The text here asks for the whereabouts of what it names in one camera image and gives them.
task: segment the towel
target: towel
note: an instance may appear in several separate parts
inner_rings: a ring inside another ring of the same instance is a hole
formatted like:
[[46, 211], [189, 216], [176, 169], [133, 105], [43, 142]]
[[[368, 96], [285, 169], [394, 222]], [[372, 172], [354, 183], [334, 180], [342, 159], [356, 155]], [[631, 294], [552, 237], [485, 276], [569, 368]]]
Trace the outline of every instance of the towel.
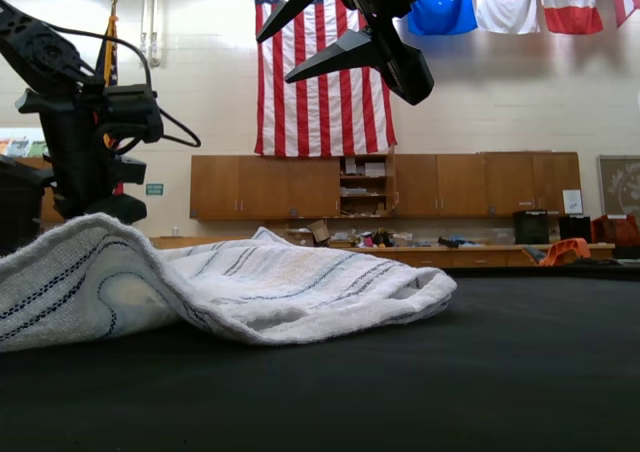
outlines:
[[249, 240], [157, 250], [104, 214], [0, 260], [0, 352], [112, 339], [179, 320], [255, 345], [306, 344], [444, 310], [444, 272], [367, 254]]

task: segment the black table surface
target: black table surface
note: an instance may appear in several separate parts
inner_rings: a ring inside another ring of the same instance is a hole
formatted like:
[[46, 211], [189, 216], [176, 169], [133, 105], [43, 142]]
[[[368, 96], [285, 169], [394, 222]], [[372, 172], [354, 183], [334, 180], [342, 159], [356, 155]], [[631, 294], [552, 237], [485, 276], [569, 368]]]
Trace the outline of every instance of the black table surface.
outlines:
[[436, 318], [309, 346], [180, 324], [0, 355], [0, 450], [640, 450], [640, 283], [458, 283]]

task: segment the red box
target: red box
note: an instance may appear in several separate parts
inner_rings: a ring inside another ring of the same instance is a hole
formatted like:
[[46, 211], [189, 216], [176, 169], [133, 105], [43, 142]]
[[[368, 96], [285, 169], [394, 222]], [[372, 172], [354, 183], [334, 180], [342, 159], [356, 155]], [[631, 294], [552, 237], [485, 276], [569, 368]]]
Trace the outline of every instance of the red box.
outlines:
[[640, 233], [636, 218], [627, 215], [625, 219], [603, 215], [591, 223], [593, 242], [616, 245], [640, 245]]

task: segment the black container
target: black container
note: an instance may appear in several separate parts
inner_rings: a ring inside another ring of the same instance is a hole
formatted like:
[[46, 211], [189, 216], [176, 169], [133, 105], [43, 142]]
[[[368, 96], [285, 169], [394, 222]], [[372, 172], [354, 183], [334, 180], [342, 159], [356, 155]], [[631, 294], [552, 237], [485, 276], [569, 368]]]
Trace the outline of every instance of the black container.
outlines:
[[516, 244], [548, 244], [549, 215], [544, 210], [527, 210], [513, 214]]
[[593, 243], [591, 217], [560, 217], [558, 225], [560, 226], [560, 238], [562, 240], [584, 239], [587, 244]]
[[40, 233], [43, 189], [38, 171], [0, 156], [0, 256]]

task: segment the blue flag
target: blue flag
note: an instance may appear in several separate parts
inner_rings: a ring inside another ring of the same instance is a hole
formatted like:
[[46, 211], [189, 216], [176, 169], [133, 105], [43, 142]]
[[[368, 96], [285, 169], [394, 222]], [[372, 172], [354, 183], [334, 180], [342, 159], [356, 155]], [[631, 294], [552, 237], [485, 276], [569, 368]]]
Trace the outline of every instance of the blue flag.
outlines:
[[464, 34], [477, 27], [471, 0], [418, 0], [409, 13], [409, 31], [416, 35]]

